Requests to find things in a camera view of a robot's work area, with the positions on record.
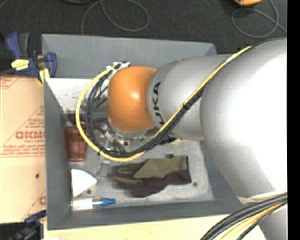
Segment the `blue clamp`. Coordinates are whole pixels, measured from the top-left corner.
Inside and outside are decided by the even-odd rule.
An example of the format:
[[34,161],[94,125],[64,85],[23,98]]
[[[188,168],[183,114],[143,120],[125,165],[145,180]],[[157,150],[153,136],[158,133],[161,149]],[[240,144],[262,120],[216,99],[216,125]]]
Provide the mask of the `blue clamp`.
[[47,216],[47,211],[42,210],[26,218],[24,220],[26,226],[10,236],[7,240],[29,240],[36,232],[38,232],[38,228],[41,226],[41,223],[38,220],[45,216]]
[[5,44],[8,50],[13,54],[15,60],[27,60],[28,63],[22,68],[14,68],[14,74],[16,75],[30,75],[41,79],[40,71],[38,68],[39,63],[47,63],[47,68],[50,77],[54,77],[57,72],[57,55],[54,52],[48,52],[41,59],[35,60],[35,58],[28,55],[28,40],[30,33],[12,32],[5,38]]

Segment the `yellow label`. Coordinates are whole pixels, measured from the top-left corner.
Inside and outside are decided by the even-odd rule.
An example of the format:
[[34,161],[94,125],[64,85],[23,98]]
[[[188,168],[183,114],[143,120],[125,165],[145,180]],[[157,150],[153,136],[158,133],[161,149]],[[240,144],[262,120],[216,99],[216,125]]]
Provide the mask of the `yellow label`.
[[27,59],[16,59],[14,62],[11,63],[11,66],[15,68],[17,71],[24,70],[28,67],[29,60]]
[[50,73],[47,68],[40,70],[39,74],[42,83],[44,82],[45,78],[50,78]]

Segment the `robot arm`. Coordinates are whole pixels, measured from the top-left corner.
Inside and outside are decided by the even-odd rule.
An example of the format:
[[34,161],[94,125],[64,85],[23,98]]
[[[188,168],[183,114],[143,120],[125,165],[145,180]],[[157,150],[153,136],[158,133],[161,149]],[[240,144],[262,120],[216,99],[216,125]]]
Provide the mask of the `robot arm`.
[[[228,58],[183,59],[157,71],[122,69],[107,93],[114,134],[133,139],[160,129]],[[201,141],[238,197],[286,191],[287,39],[254,46],[226,63],[170,135]],[[268,240],[286,239],[287,208],[268,217],[261,229]]]

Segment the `yellow cable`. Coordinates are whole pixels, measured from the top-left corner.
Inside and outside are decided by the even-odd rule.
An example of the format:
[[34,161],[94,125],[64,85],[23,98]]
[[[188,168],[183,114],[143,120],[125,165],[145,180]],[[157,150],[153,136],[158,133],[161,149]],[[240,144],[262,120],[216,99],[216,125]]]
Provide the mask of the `yellow cable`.
[[[239,55],[241,55],[243,52],[245,52],[246,50],[248,50],[251,46],[248,46],[240,51],[238,51],[237,53],[233,54],[232,56],[230,56],[228,59],[226,59],[223,63],[221,63],[196,89],[195,91],[186,99],[186,101],[178,108],[178,110],[168,119],[168,121],[155,133],[155,135],[152,138],[155,138],[159,133],[161,133],[167,126],[168,124],[176,117],[176,115],[183,109],[184,104],[187,103],[189,100],[191,100],[199,91],[201,88],[203,88],[214,76],[215,74],[222,69],[227,63],[229,63],[230,61],[232,61],[233,59],[235,59],[236,57],[238,57]],[[105,71],[103,71],[102,73],[98,74],[94,79],[92,79],[87,85],[86,87],[83,89],[77,104],[76,104],[76,109],[75,109],[75,120],[76,120],[76,126],[79,130],[79,133],[81,134],[82,138],[86,141],[86,143],[95,151],[97,151],[100,155],[104,156],[105,158],[112,160],[112,161],[116,161],[116,162],[129,162],[132,161],[140,156],[142,156],[146,151],[142,151],[139,153],[136,153],[132,156],[129,157],[114,157],[111,156],[105,152],[103,152],[102,150],[100,150],[100,148],[98,148],[86,135],[86,133],[84,132],[81,124],[80,124],[80,106],[81,103],[87,93],[87,91],[89,90],[89,88],[92,87],[92,85],[94,85],[100,78],[102,78],[104,75],[106,75],[107,73],[109,73],[111,69],[107,69]]]
[[219,240],[233,240],[237,239],[248,227],[252,226],[255,222],[265,216],[267,213],[273,211],[274,209],[278,208],[284,204],[284,202],[280,202],[278,204],[274,204],[273,206],[260,211],[259,213],[246,218],[245,220],[241,221],[239,224],[235,225],[230,231],[228,231],[223,237]]

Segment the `brown glove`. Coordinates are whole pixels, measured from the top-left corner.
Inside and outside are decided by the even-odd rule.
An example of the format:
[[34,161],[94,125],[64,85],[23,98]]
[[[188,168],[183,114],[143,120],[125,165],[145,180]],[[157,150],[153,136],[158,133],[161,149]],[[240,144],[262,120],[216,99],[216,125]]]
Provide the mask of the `brown glove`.
[[114,167],[117,186],[143,198],[162,191],[168,185],[191,183],[188,157],[152,158],[144,163],[128,163]]

